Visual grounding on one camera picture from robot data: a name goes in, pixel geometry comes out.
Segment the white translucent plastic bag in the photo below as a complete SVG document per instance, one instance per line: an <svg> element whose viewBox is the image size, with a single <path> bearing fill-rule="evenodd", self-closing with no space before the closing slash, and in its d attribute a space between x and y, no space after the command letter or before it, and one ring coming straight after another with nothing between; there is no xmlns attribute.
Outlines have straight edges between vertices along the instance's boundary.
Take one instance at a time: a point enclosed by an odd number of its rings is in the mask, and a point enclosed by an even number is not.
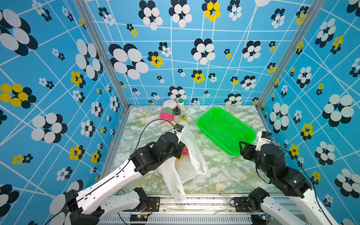
<svg viewBox="0 0 360 225"><path fill-rule="evenodd" d="M162 175L171 196L183 201L187 199L183 184L199 175L206 175L208 166L193 132L186 123L180 141L186 145L188 154L183 155L181 159L174 157L168 159L158 167L157 171Z"/></svg>

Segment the green plastic basket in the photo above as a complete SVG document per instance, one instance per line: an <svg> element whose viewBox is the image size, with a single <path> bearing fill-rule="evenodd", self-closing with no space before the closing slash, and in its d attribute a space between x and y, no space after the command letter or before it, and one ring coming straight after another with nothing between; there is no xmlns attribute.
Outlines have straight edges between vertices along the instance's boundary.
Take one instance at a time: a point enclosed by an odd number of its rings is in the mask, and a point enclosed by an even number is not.
<svg viewBox="0 0 360 225"><path fill-rule="evenodd" d="M230 156L239 156L239 142L252 143L256 132L247 124L220 107L200 116L196 124L201 132Z"/></svg>

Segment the red textured fruit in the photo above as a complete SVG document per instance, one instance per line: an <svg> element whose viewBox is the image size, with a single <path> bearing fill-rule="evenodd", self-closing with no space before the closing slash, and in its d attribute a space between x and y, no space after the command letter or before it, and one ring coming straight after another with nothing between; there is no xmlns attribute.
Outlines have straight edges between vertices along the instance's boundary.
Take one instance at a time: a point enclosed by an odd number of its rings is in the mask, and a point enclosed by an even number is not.
<svg viewBox="0 0 360 225"><path fill-rule="evenodd" d="M188 147L185 146L183 150L183 155L189 155Z"/></svg>

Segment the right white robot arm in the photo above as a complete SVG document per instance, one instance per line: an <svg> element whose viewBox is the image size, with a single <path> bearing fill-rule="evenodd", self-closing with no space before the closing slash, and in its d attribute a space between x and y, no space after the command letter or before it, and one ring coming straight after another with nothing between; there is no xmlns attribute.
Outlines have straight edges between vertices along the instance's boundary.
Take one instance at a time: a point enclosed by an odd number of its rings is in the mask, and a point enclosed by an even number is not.
<svg viewBox="0 0 360 225"><path fill-rule="evenodd" d="M312 225L335 225L334 217L323 207L312 183L300 171L285 162L285 150L265 142L260 149L246 142L239 142L241 156L255 164L285 196L289 197ZM249 208L262 210L283 225L303 225L304 222L289 210L281 207L268 192L258 187L249 194Z"/></svg>

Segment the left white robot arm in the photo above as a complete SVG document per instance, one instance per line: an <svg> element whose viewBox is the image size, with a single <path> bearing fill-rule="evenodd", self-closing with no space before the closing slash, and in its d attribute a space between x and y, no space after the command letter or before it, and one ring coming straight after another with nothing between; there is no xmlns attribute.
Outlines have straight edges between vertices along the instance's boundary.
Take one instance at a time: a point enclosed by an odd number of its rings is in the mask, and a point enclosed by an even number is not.
<svg viewBox="0 0 360 225"><path fill-rule="evenodd" d="M96 225L115 212L145 206L147 196L136 188L128 194L112 198L118 190L150 171L156 170L168 159L181 158L184 143L181 131L166 132L156 142L138 148L129 159L96 184L80 190L80 182L56 197L50 225Z"/></svg>

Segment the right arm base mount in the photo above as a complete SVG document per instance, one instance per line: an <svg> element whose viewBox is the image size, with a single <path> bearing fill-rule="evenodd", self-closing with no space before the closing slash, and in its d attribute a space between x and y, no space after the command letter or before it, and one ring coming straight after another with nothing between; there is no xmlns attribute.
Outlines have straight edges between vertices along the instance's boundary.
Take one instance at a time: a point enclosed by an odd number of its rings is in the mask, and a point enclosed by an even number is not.
<svg viewBox="0 0 360 225"><path fill-rule="evenodd" d="M235 197L229 201L229 205L235 208L236 212L264 212L261 203L265 197Z"/></svg>

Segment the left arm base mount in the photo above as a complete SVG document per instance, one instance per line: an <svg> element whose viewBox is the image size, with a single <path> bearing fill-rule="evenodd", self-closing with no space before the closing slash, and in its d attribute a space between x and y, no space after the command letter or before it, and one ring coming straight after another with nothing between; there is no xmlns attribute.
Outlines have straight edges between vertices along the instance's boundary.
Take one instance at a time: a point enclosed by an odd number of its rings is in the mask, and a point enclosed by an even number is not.
<svg viewBox="0 0 360 225"><path fill-rule="evenodd" d="M150 196L148 197L147 203L140 203L133 210L125 210L124 212L159 212L160 207L160 197Z"/></svg>

